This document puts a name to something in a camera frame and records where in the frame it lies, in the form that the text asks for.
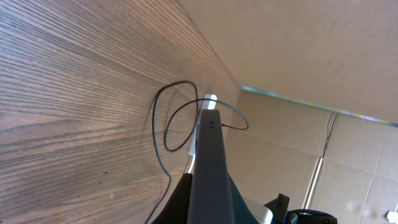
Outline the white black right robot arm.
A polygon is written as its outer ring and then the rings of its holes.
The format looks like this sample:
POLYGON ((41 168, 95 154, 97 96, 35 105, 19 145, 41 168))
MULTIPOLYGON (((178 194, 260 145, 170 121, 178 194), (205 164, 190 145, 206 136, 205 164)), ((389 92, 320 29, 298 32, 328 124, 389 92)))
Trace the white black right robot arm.
POLYGON ((261 205, 243 198, 254 218, 262 224, 337 224, 333 215, 317 210, 298 209, 288 211, 290 198, 279 194, 277 198, 261 205))

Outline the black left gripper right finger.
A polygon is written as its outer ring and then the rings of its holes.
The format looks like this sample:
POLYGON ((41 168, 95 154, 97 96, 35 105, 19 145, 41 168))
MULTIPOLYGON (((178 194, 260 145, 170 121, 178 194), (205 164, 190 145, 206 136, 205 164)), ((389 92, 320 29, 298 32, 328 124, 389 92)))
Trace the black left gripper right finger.
POLYGON ((231 176, 229 175, 228 177, 235 224, 259 224, 248 209, 231 176))

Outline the blue Galaxy smartphone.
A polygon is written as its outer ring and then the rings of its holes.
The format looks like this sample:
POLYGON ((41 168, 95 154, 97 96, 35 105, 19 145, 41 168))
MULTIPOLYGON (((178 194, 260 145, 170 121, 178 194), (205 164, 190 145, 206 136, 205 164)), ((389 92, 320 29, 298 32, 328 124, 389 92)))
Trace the blue Galaxy smartphone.
POLYGON ((197 136, 188 223, 233 223, 229 177, 218 110, 203 110, 197 136))

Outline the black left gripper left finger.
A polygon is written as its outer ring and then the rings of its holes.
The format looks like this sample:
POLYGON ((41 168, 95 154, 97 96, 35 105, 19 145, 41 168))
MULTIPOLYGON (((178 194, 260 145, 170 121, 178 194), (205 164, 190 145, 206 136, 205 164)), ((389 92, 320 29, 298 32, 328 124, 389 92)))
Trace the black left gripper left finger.
POLYGON ((185 173, 152 224, 186 224, 193 175, 185 173))

